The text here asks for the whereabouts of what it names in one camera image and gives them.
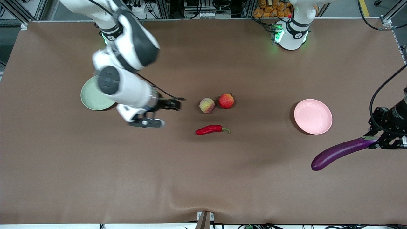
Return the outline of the red chili pepper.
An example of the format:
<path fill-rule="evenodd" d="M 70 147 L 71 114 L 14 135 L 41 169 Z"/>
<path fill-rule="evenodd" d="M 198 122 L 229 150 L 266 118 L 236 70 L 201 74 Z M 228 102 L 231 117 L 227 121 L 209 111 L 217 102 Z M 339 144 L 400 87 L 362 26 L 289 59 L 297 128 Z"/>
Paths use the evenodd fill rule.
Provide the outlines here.
<path fill-rule="evenodd" d="M 229 129 L 224 128 L 223 126 L 220 125 L 210 125 L 210 126 L 205 126 L 201 129 L 198 129 L 195 131 L 196 135 L 206 135 L 214 132 L 224 132 L 227 131 L 229 134 L 231 133 Z"/>

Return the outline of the pale green round plate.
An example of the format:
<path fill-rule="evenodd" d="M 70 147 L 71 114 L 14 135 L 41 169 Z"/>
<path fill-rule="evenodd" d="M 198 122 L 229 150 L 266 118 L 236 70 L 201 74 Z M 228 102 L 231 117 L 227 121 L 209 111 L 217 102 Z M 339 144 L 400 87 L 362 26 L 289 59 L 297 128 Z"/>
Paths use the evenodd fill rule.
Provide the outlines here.
<path fill-rule="evenodd" d="M 102 111 L 112 107 L 115 102 L 106 97 L 98 87 L 98 76 L 93 76 L 83 85 L 80 99 L 90 110 Z"/>

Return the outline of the metal table edge bracket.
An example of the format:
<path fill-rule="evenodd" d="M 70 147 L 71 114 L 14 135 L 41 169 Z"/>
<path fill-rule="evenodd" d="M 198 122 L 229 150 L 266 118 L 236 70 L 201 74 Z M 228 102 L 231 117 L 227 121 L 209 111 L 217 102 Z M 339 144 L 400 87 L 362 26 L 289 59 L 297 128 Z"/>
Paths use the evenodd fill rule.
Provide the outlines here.
<path fill-rule="evenodd" d="M 214 215 L 210 211 L 201 211 L 197 213 L 197 224 L 195 229 L 212 229 Z"/>

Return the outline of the grey electronics rack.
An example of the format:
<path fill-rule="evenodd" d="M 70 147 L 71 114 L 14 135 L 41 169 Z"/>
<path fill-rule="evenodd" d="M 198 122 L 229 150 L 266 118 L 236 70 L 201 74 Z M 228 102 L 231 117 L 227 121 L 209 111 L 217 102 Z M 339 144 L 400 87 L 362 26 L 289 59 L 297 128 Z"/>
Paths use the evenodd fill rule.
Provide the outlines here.
<path fill-rule="evenodd" d="M 165 0 L 170 19 L 231 19 L 253 13 L 255 0 Z"/>

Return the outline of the pile of orange objects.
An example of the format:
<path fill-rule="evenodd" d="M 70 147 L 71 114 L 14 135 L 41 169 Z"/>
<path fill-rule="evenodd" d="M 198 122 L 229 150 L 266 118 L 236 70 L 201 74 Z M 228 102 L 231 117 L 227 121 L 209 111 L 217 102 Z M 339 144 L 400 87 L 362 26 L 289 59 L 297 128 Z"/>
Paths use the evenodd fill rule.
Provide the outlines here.
<path fill-rule="evenodd" d="M 289 0 L 257 0 L 252 16 L 254 18 L 290 18 L 293 5 Z"/>

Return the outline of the white power strip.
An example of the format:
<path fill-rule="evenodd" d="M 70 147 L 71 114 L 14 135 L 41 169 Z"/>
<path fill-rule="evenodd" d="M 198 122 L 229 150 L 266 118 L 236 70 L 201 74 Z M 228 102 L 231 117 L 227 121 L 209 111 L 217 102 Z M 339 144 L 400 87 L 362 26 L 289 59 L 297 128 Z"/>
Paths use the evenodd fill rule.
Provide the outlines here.
<path fill-rule="evenodd" d="M 144 0 L 129 0 L 133 13 L 145 13 L 148 11 Z"/>

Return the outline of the pink round plate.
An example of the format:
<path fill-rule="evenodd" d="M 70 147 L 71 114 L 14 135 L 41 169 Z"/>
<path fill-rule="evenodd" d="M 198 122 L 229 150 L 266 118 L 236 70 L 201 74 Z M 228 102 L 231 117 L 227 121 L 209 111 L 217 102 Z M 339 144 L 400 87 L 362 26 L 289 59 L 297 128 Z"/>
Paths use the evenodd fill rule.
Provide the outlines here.
<path fill-rule="evenodd" d="M 300 101 L 295 106 L 293 115 L 298 127 L 312 135 L 326 133 L 333 123 L 331 110 L 319 100 Z"/>

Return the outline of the red apple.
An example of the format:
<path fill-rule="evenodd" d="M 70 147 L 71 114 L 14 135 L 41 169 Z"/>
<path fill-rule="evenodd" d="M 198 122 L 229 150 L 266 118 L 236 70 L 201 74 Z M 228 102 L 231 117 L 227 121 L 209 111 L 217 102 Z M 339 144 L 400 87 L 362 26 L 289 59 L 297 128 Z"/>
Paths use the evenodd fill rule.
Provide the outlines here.
<path fill-rule="evenodd" d="M 218 105 L 222 109 L 231 109 L 234 103 L 235 100 L 232 93 L 225 93 L 218 98 Z"/>

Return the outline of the aluminium frame post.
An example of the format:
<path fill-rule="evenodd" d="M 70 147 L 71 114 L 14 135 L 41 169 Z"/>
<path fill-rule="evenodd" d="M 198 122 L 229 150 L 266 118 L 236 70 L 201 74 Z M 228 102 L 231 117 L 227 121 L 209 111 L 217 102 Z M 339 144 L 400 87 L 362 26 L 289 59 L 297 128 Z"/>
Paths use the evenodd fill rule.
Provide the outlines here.
<path fill-rule="evenodd" d="M 390 31 L 397 30 L 399 28 L 406 27 L 407 24 L 400 26 L 393 26 L 391 19 L 407 5 L 407 0 L 398 0 L 398 2 L 385 14 L 380 16 L 382 23 L 382 28 L 379 28 L 379 31 Z"/>
<path fill-rule="evenodd" d="M 21 23 L 21 30 L 27 30 L 30 21 L 35 20 L 32 14 L 25 9 L 17 0 L 0 0 L 0 5 Z"/>

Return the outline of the long purple eggplant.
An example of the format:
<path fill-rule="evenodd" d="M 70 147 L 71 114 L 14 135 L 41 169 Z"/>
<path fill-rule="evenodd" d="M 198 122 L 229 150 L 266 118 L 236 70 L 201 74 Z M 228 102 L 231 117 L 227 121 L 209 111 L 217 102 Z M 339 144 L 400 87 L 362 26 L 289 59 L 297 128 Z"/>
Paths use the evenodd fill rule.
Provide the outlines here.
<path fill-rule="evenodd" d="M 375 136 L 362 136 L 357 139 L 334 145 L 319 153 L 313 159 L 313 161 L 311 162 L 311 169 L 313 171 L 320 171 L 339 158 L 358 152 L 360 150 L 367 149 L 377 140 L 378 137 Z"/>

